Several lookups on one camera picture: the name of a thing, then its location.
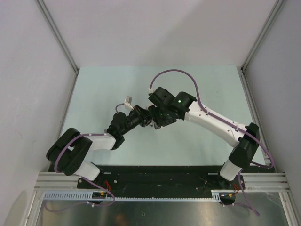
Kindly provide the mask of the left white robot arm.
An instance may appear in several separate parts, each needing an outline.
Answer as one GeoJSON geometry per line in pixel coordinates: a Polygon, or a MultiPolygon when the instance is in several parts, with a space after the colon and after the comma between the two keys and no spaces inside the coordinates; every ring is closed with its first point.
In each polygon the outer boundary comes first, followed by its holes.
{"type": "Polygon", "coordinates": [[[93,188],[103,185],[101,170],[85,160],[90,151],[115,150],[125,141],[124,135],[137,126],[146,127],[151,123],[148,110],[135,105],[126,115],[118,112],[104,133],[81,134],[75,128],[67,129],[51,146],[46,158],[54,165],[54,171],[67,176],[77,175],[87,179],[93,188]]]}

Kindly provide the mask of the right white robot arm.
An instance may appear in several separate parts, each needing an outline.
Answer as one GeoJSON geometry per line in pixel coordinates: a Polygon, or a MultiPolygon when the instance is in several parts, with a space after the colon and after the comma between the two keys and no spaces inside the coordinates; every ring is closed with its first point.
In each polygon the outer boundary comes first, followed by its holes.
{"type": "Polygon", "coordinates": [[[250,166],[259,147],[259,127],[256,124],[250,123],[246,126],[233,122],[214,111],[200,107],[194,96],[183,91],[173,96],[162,87],[149,89],[149,100],[152,105],[148,110],[157,129],[177,120],[188,121],[214,133],[233,147],[217,177],[220,188],[228,189],[233,185],[236,175],[250,166]]]}

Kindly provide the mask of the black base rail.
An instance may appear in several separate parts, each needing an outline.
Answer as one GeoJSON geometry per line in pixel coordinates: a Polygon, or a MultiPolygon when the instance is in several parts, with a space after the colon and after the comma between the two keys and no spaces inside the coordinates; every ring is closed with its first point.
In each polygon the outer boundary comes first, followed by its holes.
{"type": "Polygon", "coordinates": [[[234,192],[245,187],[242,176],[227,182],[220,177],[220,166],[100,166],[94,180],[110,187],[114,195],[159,198],[208,197],[212,190],[234,192]]]}

